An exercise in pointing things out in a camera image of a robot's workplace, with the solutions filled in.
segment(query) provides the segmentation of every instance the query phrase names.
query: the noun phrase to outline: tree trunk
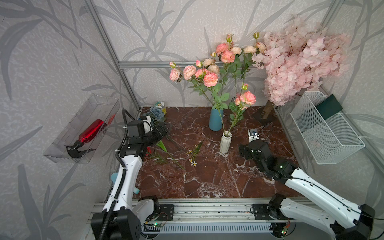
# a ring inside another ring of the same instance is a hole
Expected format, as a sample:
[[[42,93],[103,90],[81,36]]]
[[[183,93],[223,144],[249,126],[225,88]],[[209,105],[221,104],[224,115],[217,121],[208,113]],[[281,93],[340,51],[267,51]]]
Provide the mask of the tree trunk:
[[[273,102],[269,101],[266,103],[264,109],[263,109],[263,112],[262,114],[260,115],[260,117],[262,119],[267,119],[269,114],[271,113],[271,110],[273,109]]]

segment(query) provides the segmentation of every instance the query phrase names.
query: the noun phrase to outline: red marble surface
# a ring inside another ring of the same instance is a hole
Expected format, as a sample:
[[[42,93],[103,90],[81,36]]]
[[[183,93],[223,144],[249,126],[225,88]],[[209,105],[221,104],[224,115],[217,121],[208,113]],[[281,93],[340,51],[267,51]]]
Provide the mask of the red marble surface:
[[[271,197],[275,193],[287,197],[300,196],[285,185],[265,178],[253,161],[245,160],[238,154],[238,145],[248,143],[247,129],[257,128],[275,157],[285,157],[296,162],[278,119],[263,128],[251,116],[259,107],[248,108],[244,113],[244,120],[231,130],[231,147],[229,152],[223,155],[219,152],[222,130],[215,132],[208,127],[210,109],[167,108],[166,122],[173,124],[170,136],[178,146],[166,138],[163,143],[185,170],[170,160],[169,163],[158,164],[147,158],[136,181],[140,193],[134,194],[134,198],[150,195],[156,195],[158,198]],[[226,129],[229,127],[229,113],[224,111]],[[203,145],[195,158],[197,165],[194,167],[188,161],[186,152],[187,149],[194,149],[200,141],[203,141]],[[158,147],[156,152],[167,157]]]

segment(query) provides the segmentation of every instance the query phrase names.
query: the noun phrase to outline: white wire basket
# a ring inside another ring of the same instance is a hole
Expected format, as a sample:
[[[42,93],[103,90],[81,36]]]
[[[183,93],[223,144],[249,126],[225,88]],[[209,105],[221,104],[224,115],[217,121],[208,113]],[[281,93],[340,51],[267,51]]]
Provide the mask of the white wire basket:
[[[365,144],[341,113],[324,120],[315,106],[326,98],[322,92],[304,92],[291,116],[316,162],[335,164]]]

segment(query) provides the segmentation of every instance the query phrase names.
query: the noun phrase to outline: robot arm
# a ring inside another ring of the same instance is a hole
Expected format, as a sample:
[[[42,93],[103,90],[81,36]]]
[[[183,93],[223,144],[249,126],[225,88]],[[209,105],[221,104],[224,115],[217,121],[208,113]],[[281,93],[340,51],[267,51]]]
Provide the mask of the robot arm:
[[[116,182],[103,211],[92,217],[91,227],[97,240],[139,239],[141,225],[146,219],[160,214],[155,196],[139,199],[132,208],[133,190],[147,147],[168,134],[164,123],[152,126],[149,116],[142,118],[144,120],[131,121],[126,125],[128,144],[117,153],[118,160],[123,164],[120,164]]]
[[[323,211],[303,206],[280,195],[270,204],[272,215],[300,219],[314,227],[336,236],[337,240],[369,239],[375,211],[368,205],[350,202],[308,176],[302,169],[284,158],[272,156],[268,144],[260,139],[240,145],[240,155],[253,159],[257,168],[268,177],[301,193]]]

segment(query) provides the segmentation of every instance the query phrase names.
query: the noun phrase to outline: wallpaper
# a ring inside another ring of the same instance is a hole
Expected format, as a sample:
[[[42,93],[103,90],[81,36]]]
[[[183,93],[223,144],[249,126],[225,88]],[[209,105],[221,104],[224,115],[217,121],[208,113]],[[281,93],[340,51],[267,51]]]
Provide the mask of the wallpaper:
[[[104,201],[118,113],[88,164],[43,152],[92,93],[136,114],[82,1],[0,1],[0,239],[79,239]]]
[[[254,32],[282,30],[301,14],[310,26],[321,22],[331,0],[94,0],[119,61],[196,61],[205,59],[228,33],[239,46],[254,44]],[[140,105],[209,106],[188,88],[174,83],[170,69],[125,69]],[[246,82],[265,105],[265,70],[252,69]],[[231,79],[225,90],[235,96]]]
[[[347,51],[349,71],[340,77],[324,79],[323,87],[333,93],[344,111],[360,127],[377,150],[384,153],[384,1],[345,0],[329,27],[329,33],[347,33],[351,36]],[[376,210],[376,217],[384,216],[384,176],[360,150],[338,164],[317,165],[294,124],[290,113],[298,101],[289,102],[278,112],[288,128],[297,151],[300,166],[307,173],[358,204],[366,203]],[[384,229],[382,221],[375,220],[371,238]]]

